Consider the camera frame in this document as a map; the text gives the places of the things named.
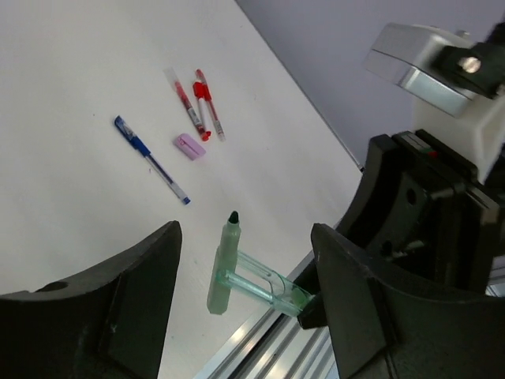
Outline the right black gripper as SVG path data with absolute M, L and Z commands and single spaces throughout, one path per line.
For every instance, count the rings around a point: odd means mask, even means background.
M 336 229 L 417 276 L 484 292 L 504 255 L 504 153 L 480 180 L 473 163 L 425 130 L 373 137 Z

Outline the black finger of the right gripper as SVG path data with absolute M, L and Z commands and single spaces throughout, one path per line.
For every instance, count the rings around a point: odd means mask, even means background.
M 317 294 L 309 301 L 307 306 L 297 316 L 297 321 L 304 330 L 327 327 L 327 316 L 321 294 Z

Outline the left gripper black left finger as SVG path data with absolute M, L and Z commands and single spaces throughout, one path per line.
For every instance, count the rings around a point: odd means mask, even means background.
M 157 377 L 181 244 L 171 221 L 82 272 L 4 294 L 2 377 Z

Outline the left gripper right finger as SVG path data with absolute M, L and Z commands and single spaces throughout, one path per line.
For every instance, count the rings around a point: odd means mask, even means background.
M 340 377 L 503 377 L 502 298 L 423 279 L 321 223 L 311 240 Z

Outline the clear green highlighter cap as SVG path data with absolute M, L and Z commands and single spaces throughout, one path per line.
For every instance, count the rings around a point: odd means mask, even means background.
M 297 317 L 315 297 L 241 251 L 234 274 L 227 274 L 227 283 L 231 291 L 239 291 L 290 317 Z

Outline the green highlighter marker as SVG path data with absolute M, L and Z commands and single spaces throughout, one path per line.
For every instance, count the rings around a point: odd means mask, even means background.
M 238 263 L 238 244 L 241 237 L 239 215 L 232 211 L 223 226 L 211 274 L 207 308 L 210 314 L 222 315 L 227 311 L 230 285 L 227 274 L 234 274 Z

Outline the pink highlighter cap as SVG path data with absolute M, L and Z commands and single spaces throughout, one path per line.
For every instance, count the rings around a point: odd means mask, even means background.
M 192 161 L 199 159 L 206 154 L 206 150 L 187 133 L 182 133 L 177 136 L 173 143 Z

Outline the blue ballpoint pen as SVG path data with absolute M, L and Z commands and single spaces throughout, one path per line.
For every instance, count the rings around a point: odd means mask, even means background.
M 148 162 L 151 168 L 166 183 L 166 185 L 175 194 L 179 201 L 184 205 L 188 205 L 191 202 L 189 196 L 152 155 L 152 152 L 149 150 L 147 145 L 133 132 L 125 120 L 120 115 L 118 115 L 114 118 L 113 123 L 118 132 L 125 138 L 129 145 Z

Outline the red gel pen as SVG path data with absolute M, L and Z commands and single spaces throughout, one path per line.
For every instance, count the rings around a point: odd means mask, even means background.
M 193 124 L 194 128 L 196 129 L 198 135 L 200 136 L 200 139 L 202 141 L 208 141 L 210 139 L 211 132 L 205 128 L 204 124 L 202 123 L 199 116 L 197 115 L 197 113 L 196 113 L 193 105 L 191 104 L 189 97 L 187 96 L 176 73 L 171 68 L 165 69 L 163 72 L 164 72 L 167 80 L 169 81 L 169 83 L 172 85 L 175 92 L 177 93 L 178 98 L 181 100 L 181 103 L 184 106 L 185 111 L 188 114 L 191 123 Z

